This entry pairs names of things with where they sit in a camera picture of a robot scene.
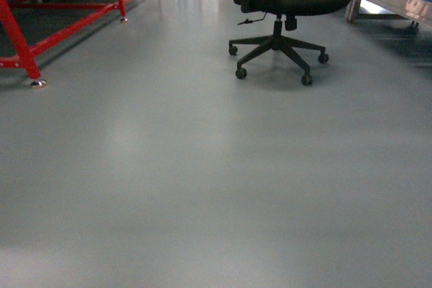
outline epoxy floor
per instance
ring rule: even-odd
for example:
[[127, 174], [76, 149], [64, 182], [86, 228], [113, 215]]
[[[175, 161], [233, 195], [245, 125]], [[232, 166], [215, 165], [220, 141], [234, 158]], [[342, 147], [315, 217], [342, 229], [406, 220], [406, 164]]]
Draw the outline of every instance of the epoxy floor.
[[137, 0], [38, 57], [47, 88], [0, 70], [1, 288], [430, 288], [432, 29], [299, 18], [305, 88], [282, 53], [236, 79], [260, 17]]

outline chair wheel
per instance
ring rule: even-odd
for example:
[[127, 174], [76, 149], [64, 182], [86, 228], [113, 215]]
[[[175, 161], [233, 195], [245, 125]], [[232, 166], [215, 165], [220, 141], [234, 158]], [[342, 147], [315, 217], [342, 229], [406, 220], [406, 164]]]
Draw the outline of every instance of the chair wheel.
[[312, 76], [309, 74], [305, 74], [302, 76], [302, 85], [303, 86], [310, 86], [313, 83]]
[[232, 47], [230, 47], [228, 49], [228, 52], [230, 53], [230, 55], [236, 55], [237, 51], [238, 51], [238, 49], [237, 49], [237, 46], [235, 46], [235, 45], [233, 45]]
[[321, 53], [318, 57], [318, 62], [319, 63], [327, 63], [329, 61], [330, 57], [328, 54], [325, 53]]
[[236, 71], [236, 77], [238, 79], [244, 79], [248, 75], [248, 72], [243, 67], [239, 67]]

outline black office chair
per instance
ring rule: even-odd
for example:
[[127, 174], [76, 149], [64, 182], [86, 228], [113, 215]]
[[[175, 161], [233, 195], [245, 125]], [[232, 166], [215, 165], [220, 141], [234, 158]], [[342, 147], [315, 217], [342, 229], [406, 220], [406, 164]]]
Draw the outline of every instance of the black office chair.
[[243, 79], [246, 77], [247, 71], [242, 67], [243, 64], [273, 49], [285, 53], [286, 56], [304, 70], [302, 84], [305, 86], [312, 84], [313, 80], [309, 74], [311, 67], [297, 54], [293, 47], [320, 51], [321, 54], [318, 58], [320, 63], [326, 63], [329, 60], [329, 55], [325, 53], [325, 47], [282, 36], [282, 15], [286, 16], [285, 29], [288, 31], [295, 30], [297, 29], [296, 16], [314, 16], [333, 13], [347, 6], [349, 2], [350, 0], [234, 0], [234, 3], [241, 6], [241, 10], [244, 13], [262, 11], [264, 13], [276, 15], [273, 35], [229, 41], [229, 53], [231, 55], [237, 53], [238, 48], [234, 46], [235, 44], [259, 45], [237, 61], [237, 78]]

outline red metal stand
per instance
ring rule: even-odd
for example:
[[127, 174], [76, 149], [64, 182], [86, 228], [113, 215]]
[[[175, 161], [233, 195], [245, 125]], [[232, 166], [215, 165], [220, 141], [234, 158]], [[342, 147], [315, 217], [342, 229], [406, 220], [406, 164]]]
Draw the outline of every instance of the red metal stand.
[[[34, 61], [37, 55], [58, 44], [67, 37], [81, 30], [95, 20], [106, 15], [114, 9], [120, 10], [122, 21], [127, 22], [125, 4], [131, 0], [117, 0], [115, 3], [31, 3], [34, 0], [14, 0], [8, 3], [0, 0], [0, 22], [16, 50], [13, 57], [0, 57], [0, 68], [24, 68], [28, 77], [33, 79], [32, 87], [41, 88], [46, 82], [41, 80], [41, 73]], [[67, 28], [49, 36], [39, 43], [29, 47], [11, 8], [41, 8], [41, 9], [95, 9], [93, 13], [69, 25]]]

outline chair base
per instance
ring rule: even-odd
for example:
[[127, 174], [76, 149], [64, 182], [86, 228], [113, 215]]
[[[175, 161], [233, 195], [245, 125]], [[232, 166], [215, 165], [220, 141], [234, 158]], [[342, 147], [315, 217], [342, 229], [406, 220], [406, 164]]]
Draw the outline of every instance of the chair base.
[[325, 54], [325, 47], [282, 36], [281, 31], [282, 21], [278, 17], [275, 21], [273, 35], [253, 38], [241, 38], [238, 40], [229, 41], [229, 53], [231, 55], [235, 55], [237, 53], [237, 47], [235, 47], [234, 45], [258, 45], [258, 47], [256, 47], [251, 52], [249, 52], [237, 61], [237, 78], [243, 79], [246, 76], [246, 70], [242, 67], [246, 62], [249, 62], [250, 60], [258, 57], [259, 55], [267, 52], [268, 50], [280, 50], [304, 70], [302, 83], [305, 86], [312, 84], [312, 77], [310, 75], [311, 67], [301, 56], [299, 56], [299, 54], [297, 54], [297, 52], [293, 48], [320, 51], [321, 54], [319, 55], [318, 60], [320, 63], [326, 63], [329, 60], [329, 56]]

